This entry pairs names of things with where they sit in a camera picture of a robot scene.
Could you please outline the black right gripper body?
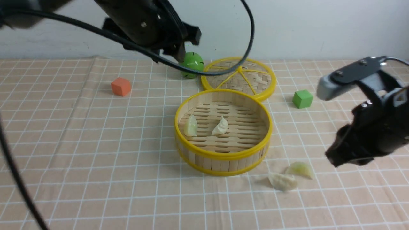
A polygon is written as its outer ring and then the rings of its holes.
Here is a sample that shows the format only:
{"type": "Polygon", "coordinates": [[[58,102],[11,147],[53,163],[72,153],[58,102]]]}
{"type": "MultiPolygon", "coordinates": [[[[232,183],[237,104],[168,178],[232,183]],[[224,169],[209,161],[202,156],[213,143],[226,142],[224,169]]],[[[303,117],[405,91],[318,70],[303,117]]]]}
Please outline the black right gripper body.
{"type": "Polygon", "coordinates": [[[390,74],[374,74],[357,86],[367,100],[352,109],[352,123],[337,131],[325,153],[334,167],[364,166],[408,145],[408,87],[390,74]]]}

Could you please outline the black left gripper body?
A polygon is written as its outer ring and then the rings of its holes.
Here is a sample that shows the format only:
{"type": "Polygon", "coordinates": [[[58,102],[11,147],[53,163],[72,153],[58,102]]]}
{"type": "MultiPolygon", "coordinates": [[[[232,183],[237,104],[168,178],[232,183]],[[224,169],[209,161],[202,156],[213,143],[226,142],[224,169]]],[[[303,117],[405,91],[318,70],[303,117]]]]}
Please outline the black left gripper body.
{"type": "Polygon", "coordinates": [[[97,0],[107,14],[102,29],[149,51],[184,60],[185,43],[199,45],[199,27],[183,22],[168,0],[97,0]]]}

